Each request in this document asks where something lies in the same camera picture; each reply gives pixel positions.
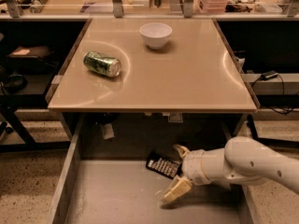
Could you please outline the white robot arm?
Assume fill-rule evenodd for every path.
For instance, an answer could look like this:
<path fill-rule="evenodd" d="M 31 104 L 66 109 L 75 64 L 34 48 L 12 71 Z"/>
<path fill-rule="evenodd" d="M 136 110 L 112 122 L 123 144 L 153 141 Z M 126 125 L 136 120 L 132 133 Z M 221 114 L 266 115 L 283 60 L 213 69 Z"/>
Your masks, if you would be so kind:
<path fill-rule="evenodd" d="M 270 179 L 299 193 L 299 160 L 251 138 L 237 136 L 213 150 L 188 150 L 181 145 L 175 149 L 182 159 L 181 174 L 164 192 L 163 203 L 174 202 L 194 186 L 211 183 L 253 186 Z"/>

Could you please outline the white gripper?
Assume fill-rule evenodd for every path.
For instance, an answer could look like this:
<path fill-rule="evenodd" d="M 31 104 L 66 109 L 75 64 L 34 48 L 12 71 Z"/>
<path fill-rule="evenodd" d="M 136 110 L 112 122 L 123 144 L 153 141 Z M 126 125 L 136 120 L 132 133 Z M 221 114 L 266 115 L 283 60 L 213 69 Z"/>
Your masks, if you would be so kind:
<path fill-rule="evenodd" d="M 211 181 L 206 177 L 202 160 L 205 151 L 203 149 L 189 151 L 185 146 L 175 144 L 173 148 L 178 152 L 182 162 L 183 177 L 176 175 L 170 186 L 164 192 L 163 203 L 172 203 L 177 198 L 189 192 L 192 184 L 202 186 L 210 184 Z"/>

